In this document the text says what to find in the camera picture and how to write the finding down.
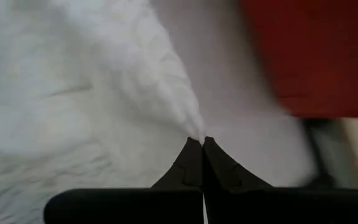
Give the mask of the red plastic bin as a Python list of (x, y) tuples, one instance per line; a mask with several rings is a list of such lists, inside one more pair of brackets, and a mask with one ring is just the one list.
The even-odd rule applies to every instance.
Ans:
[(279, 103), (358, 118), (358, 0), (239, 0)]

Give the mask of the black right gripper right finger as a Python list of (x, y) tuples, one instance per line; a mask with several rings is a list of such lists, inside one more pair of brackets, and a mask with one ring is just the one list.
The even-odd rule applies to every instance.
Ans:
[(274, 187), (211, 137), (203, 144), (209, 224), (358, 224), (358, 189)]

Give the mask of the white lace garment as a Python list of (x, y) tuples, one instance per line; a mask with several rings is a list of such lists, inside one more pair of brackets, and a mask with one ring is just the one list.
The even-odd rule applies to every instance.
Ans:
[(149, 187), (198, 99), (149, 0), (0, 0), (0, 224), (64, 190)]

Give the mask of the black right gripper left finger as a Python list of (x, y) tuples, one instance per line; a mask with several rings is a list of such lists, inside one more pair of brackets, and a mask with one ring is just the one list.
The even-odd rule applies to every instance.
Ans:
[(71, 189), (52, 197), (45, 224), (203, 224), (202, 147), (188, 138), (149, 188)]

